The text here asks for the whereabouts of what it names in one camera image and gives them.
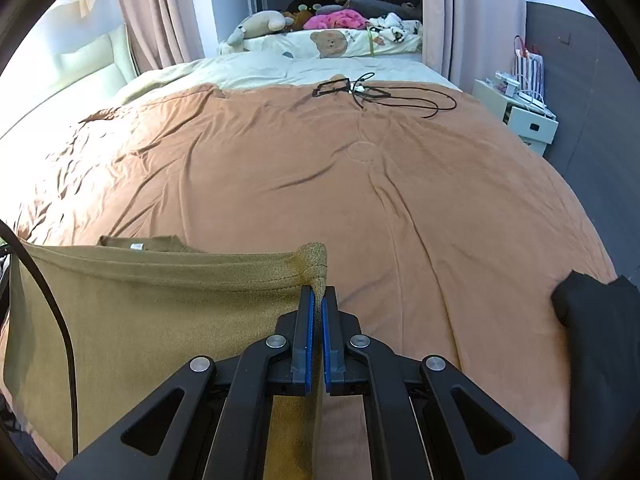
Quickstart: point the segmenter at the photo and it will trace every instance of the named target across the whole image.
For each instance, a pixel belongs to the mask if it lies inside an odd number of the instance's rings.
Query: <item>metal bolt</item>
[[[444,370],[446,366],[446,362],[442,357],[438,357],[437,355],[432,355],[427,359],[427,368],[429,370],[433,370],[434,372],[439,372]]]
[[[211,362],[206,357],[196,357],[189,363],[189,368],[194,372],[204,372],[209,369]]]
[[[287,344],[287,338],[283,335],[270,335],[267,338],[267,346],[270,348],[282,348]]]
[[[364,334],[358,334],[351,338],[351,346],[355,346],[356,348],[366,348],[371,344],[371,339],[369,339]]]

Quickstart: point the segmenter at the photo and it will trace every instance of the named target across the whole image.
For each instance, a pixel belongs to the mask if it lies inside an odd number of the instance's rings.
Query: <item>brown blanket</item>
[[[572,269],[614,277],[571,189],[465,94],[447,90],[458,108],[424,120],[311,91],[202,85],[95,114],[50,158],[19,234],[178,235],[209,253],[324,242],[327,283],[365,333],[444,355],[566,456],[568,354],[549,297]],[[318,478],[368,478],[366,442],[360,400],[325,398]]]

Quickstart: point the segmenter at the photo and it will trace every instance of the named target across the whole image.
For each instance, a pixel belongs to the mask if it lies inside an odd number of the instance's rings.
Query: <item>cartoon bear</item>
[[[347,38],[339,30],[312,32],[310,38],[316,44],[320,57],[340,57],[347,51]]]

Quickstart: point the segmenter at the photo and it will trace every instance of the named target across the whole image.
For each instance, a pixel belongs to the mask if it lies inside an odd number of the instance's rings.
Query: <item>white nightstand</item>
[[[476,79],[473,96],[494,116],[507,124],[538,155],[545,153],[558,129],[558,122],[526,109],[526,104],[518,98],[507,97],[484,81]]]

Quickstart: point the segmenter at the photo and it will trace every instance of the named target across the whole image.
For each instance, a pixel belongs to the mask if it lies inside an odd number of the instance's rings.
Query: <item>pink curtain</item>
[[[204,56],[193,0],[119,0],[140,72]]]
[[[524,37],[526,0],[423,0],[422,60],[465,91],[474,79],[511,72]]]

